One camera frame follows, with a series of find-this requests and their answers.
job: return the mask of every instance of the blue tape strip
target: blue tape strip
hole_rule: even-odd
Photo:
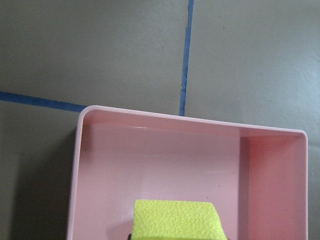
[[[0,91],[0,100],[80,113],[87,106]]]
[[[181,93],[180,93],[180,107],[179,107],[180,116],[185,115],[189,51],[190,51],[190,41],[191,41],[191,25],[192,25],[192,14],[194,11],[194,0],[189,0],[188,11],[189,11],[188,26],[185,29],[184,53],[183,53],[183,64],[182,64],[182,79],[181,79]]]

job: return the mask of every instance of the pink box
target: pink box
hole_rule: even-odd
[[[127,240],[137,199],[211,202],[231,240],[308,239],[305,132],[89,106],[68,240]]]

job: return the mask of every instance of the gray surface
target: gray surface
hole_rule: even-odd
[[[4,101],[0,113],[0,239],[64,239],[79,114]]]
[[[2,4],[2,91],[179,113],[188,0]]]
[[[309,239],[320,236],[320,1],[195,1],[186,116],[309,137]]]

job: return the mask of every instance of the lime green object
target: lime green object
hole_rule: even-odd
[[[137,200],[131,240],[227,240],[210,202]]]

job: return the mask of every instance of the yellow-green sponge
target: yellow-green sponge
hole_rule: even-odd
[[[210,202],[137,200],[131,240],[227,240]]]

